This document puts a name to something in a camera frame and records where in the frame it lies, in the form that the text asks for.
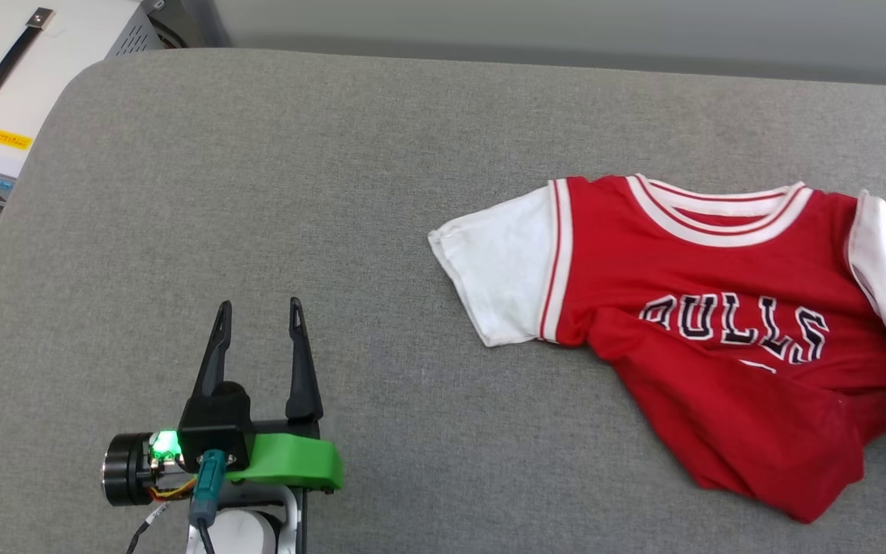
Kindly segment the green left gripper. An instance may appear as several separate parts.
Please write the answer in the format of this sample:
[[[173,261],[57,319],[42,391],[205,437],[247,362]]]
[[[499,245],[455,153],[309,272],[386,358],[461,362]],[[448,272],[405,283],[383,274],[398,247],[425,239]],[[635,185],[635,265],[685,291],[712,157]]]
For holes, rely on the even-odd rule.
[[[225,377],[231,347],[232,303],[219,305],[192,397],[211,396]],[[305,309],[291,297],[289,336],[293,343],[291,392],[285,404],[289,422],[317,422],[324,416]],[[296,498],[305,493],[331,494],[342,488],[344,467],[331,442],[315,430],[293,430],[285,421],[256,425],[257,435],[246,469],[228,467],[218,507],[282,506],[282,486]],[[127,432],[109,443],[102,463],[102,491],[114,507],[190,500],[197,474],[186,469],[175,430]]]

